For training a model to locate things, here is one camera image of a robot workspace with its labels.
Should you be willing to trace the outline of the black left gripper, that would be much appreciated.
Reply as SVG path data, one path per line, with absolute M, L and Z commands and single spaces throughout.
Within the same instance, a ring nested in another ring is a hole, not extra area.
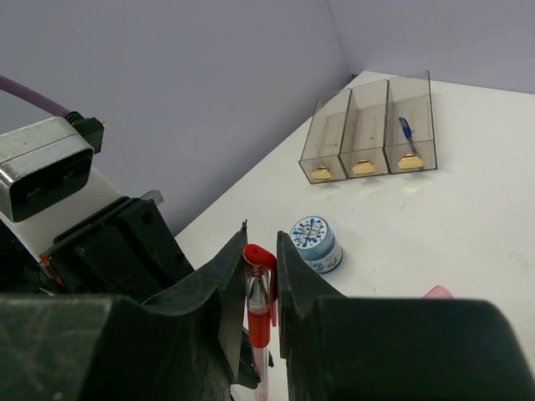
M 153 199 L 123 196 L 36 257 L 1 226 L 2 292 L 111 293 L 143 302 L 192 271 Z

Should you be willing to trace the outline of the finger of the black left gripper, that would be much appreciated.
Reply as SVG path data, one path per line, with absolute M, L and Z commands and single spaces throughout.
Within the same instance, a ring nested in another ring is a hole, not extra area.
M 260 376 L 254 367 L 253 350 L 249 341 L 249 332 L 243 327 L 237 384 L 245 388 L 256 389 L 260 382 Z

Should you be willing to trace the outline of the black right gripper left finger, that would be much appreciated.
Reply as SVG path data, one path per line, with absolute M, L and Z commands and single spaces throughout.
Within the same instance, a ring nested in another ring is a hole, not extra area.
M 236 232 L 204 266 L 143 303 L 2 294 L 2 399 L 229 399 L 241 350 L 246 244 L 247 232 Z

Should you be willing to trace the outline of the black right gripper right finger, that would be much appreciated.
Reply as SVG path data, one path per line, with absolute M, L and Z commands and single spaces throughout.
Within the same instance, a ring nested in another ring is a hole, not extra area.
M 534 378 L 491 303 L 346 297 L 278 233 L 279 349 L 291 400 L 531 400 Z

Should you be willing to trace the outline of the blue gel pen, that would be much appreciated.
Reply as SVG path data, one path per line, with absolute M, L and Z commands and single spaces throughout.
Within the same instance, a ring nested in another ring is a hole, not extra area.
M 399 117 L 398 121 L 400 123 L 400 127 L 402 128 L 402 131 L 403 131 L 403 134 L 405 136 L 405 139 L 407 140 L 407 142 L 409 144 L 411 154 L 415 155 L 415 156 L 418 156 L 419 152 L 418 152 L 417 148 L 415 147 L 415 143 L 414 143 L 414 140 L 412 138 L 412 129 L 411 129 L 407 119 L 405 117 Z

